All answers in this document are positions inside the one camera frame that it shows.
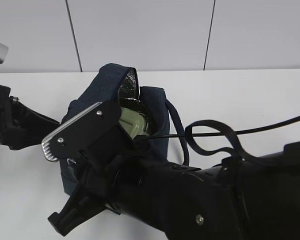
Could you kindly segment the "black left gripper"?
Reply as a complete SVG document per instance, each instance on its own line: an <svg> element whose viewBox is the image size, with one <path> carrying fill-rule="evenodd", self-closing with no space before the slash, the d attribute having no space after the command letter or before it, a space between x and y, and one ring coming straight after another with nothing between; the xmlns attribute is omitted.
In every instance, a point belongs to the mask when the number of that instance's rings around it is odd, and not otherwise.
<svg viewBox="0 0 300 240"><path fill-rule="evenodd" d="M21 150L41 144L60 123L30 109L10 92L10 87L0 85L0 145Z"/></svg>

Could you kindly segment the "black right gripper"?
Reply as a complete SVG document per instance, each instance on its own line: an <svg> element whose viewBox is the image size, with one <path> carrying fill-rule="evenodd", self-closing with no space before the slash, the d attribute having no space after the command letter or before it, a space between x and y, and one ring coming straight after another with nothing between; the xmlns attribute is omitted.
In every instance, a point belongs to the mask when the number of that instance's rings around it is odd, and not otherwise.
<svg viewBox="0 0 300 240"><path fill-rule="evenodd" d="M47 159L59 160L62 176L74 178L63 209L48 217L62 236L106 210L150 223L144 188L150 146L135 143L121 126L62 125L47 136Z"/></svg>

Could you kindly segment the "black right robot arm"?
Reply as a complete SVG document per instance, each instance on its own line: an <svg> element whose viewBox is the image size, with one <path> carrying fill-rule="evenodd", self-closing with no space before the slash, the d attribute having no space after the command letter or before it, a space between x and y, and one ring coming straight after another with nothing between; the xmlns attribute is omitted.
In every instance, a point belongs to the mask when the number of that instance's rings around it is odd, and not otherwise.
<svg viewBox="0 0 300 240"><path fill-rule="evenodd" d="M74 192L48 218L63 236L115 210L170 240L300 240L300 142L287 144L275 167L224 159L204 170L148 158L120 126L51 148L85 159Z"/></svg>

